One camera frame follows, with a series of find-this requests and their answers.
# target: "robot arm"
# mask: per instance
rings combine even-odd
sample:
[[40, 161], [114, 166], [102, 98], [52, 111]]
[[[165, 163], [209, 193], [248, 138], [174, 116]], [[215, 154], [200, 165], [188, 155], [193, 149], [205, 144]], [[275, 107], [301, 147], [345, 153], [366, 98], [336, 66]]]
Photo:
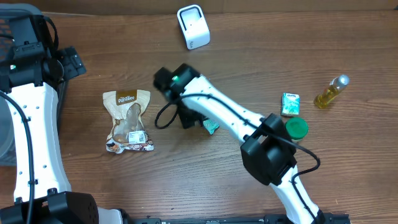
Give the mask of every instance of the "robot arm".
[[[186, 106], [190, 110], [215, 120], [222, 128], [227, 129], [232, 137], [239, 141], [245, 168], [262, 184], [271, 185], [284, 204], [287, 217], [291, 222], [296, 224], [315, 223], [291, 183], [293, 175], [297, 173], [297, 162], [293, 157], [295, 149], [276, 139], [264, 139], [265, 136], [261, 131], [263, 129], [290, 140], [279, 117], [272, 114], [265, 118], [261, 114], [243, 108], [219, 92], [205, 76], [185, 64], [173, 73], [165, 68], [160, 69], [155, 74], [154, 85], [169, 102], [176, 103], [177, 99], [182, 97], [183, 105], [177, 104], [177, 106]], [[257, 128], [248, 125], [225, 105], [208, 95], [226, 103], [238, 115]], [[185, 116], [184, 121], [189, 119], [186, 114], [182, 116]], [[317, 223], [323, 223], [322, 211], [310, 200], [299, 177], [295, 178], [295, 182], [301, 197], [315, 215]]]
[[0, 91], [18, 105], [30, 129], [33, 152], [34, 195], [30, 197], [27, 133], [21, 116], [8, 102], [17, 156], [15, 205], [0, 210], [3, 223], [122, 224], [119, 210], [98, 208], [89, 194], [71, 192], [60, 154], [57, 132], [57, 87], [86, 72], [73, 47], [57, 50], [46, 21], [28, 4], [0, 4], [1, 19], [8, 19], [14, 39], [5, 60], [0, 61]]

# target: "food package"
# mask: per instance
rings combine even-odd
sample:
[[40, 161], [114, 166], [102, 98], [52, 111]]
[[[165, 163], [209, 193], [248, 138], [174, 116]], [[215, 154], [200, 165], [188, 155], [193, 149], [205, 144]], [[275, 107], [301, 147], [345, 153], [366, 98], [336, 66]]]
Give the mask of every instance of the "food package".
[[113, 128], [106, 140], [106, 150], [122, 153], [152, 151], [154, 143], [145, 132], [141, 115], [145, 112], [150, 92], [144, 90], [111, 91], [103, 94], [104, 106], [112, 116]]
[[293, 93], [284, 93], [282, 95], [282, 107], [280, 115], [297, 116], [300, 114], [300, 96]]

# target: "yellow liquid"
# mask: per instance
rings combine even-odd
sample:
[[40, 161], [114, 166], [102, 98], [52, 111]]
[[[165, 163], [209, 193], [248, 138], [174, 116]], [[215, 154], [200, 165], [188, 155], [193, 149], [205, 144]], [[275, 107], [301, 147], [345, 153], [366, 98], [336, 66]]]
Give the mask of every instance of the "yellow liquid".
[[315, 97], [313, 103], [321, 108], [324, 109], [328, 106], [330, 102], [333, 101], [333, 99], [338, 95], [338, 90], [336, 87], [333, 85], [330, 85], [328, 88], [323, 91], [322, 94], [319, 94], [317, 97]]

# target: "small green box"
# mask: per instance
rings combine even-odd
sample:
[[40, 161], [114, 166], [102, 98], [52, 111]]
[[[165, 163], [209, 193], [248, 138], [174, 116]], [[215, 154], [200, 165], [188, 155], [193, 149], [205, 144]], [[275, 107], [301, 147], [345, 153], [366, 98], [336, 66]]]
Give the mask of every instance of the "small green box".
[[210, 118], [203, 121], [203, 126], [210, 134], [213, 134], [219, 128], [219, 124]]
[[300, 96], [293, 93], [284, 93], [280, 115], [297, 116], [300, 114]]

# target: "snack bag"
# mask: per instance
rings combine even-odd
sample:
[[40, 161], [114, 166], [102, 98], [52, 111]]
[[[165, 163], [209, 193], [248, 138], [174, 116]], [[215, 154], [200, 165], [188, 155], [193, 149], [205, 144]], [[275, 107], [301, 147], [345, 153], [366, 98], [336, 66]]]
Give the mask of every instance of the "snack bag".
[[141, 121], [149, 99], [150, 92], [144, 90], [111, 91], [103, 94], [104, 106], [113, 119], [113, 128], [106, 140], [106, 150], [117, 154], [125, 149], [154, 150], [154, 143], [145, 132]]

